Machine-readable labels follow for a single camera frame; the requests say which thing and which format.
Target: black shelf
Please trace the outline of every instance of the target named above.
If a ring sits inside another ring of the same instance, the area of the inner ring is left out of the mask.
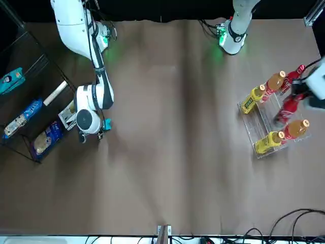
[[[18,27],[16,39],[0,52],[2,62],[0,76],[22,68],[25,78],[18,87],[0,95],[0,145],[32,161],[40,162],[31,154],[31,142],[54,120],[60,122],[58,114],[73,100],[75,87],[58,65],[49,59],[39,41],[25,30],[24,23],[11,6],[2,0],[0,7]],[[68,85],[48,106],[43,105],[41,110],[13,136],[2,139],[6,125],[19,116],[33,100],[41,98],[44,101],[63,81]],[[67,133],[64,126],[62,132],[63,135]],[[30,155],[27,156],[11,147],[17,138],[23,139]]]

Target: orange bottle cap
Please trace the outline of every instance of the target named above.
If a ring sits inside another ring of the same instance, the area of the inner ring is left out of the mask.
[[[260,86],[259,86],[259,89],[260,89],[260,90],[265,90],[265,86],[264,86],[264,85],[260,85]]]
[[[280,71],[279,75],[284,78],[285,77],[285,72],[283,70]]]
[[[308,121],[307,119],[304,119],[304,120],[303,120],[303,125],[304,125],[305,127],[309,127],[310,123],[309,123],[309,121]]]
[[[283,139],[284,138],[284,132],[283,131],[279,131],[278,137],[280,137],[281,139]]]

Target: juice bottle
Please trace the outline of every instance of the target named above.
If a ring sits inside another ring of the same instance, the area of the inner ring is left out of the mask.
[[[271,131],[265,138],[257,141],[254,145],[255,151],[258,154],[264,154],[269,149],[280,146],[281,141],[284,139],[284,133],[282,131]]]
[[[297,137],[304,135],[309,127],[309,121],[307,119],[304,120],[295,120],[287,125],[284,129],[285,140],[293,140]]]
[[[280,73],[276,73],[271,76],[271,78],[266,82],[266,90],[265,94],[262,97],[262,101],[265,102],[269,99],[269,96],[280,89],[283,84],[283,80],[285,78],[285,72],[280,71]]]
[[[255,87],[249,94],[249,96],[242,102],[241,109],[243,113],[249,113],[254,107],[257,101],[259,101],[264,94],[265,86],[260,85]]]

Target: dark wall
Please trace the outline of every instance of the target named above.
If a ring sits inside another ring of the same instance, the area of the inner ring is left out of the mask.
[[[325,11],[314,22],[313,30],[321,56],[325,55]]]
[[[113,21],[142,20],[168,22],[174,19],[229,18],[232,0],[98,0],[101,11]],[[262,0],[254,18],[303,18],[316,0]],[[10,0],[25,22],[54,21],[50,0]]]

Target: red soda bottle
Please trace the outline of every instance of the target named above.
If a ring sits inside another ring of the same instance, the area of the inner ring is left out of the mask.
[[[280,89],[283,84],[283,79],[285,78],[285,72],[280,71],[280,73],[276,73],[271,76],[271,78],[266,82],[266,89],[264,96],[260,102],[265,102],[269,99],[269,96]]]
[[[283,128],[288,120],[293,116],[293,114],[298,109],[299,101],[304,99],[304,94],[299,94],[296,96],[289,95],[283,101],[283,106],[277,115],[273,119],[273,123],[278,128]]]
[[[289,90],[289,88],[291,87],[293,80],[297,79],[302,72],[305,70],[305,66],[304,65],[299,65],[299,67],[290,72],[289,74],[287,74],[287,76],[284,78],[283,84],[279,89],[279,95],[282,96],[283,94],[285,94],[285,92],[287,90]]]

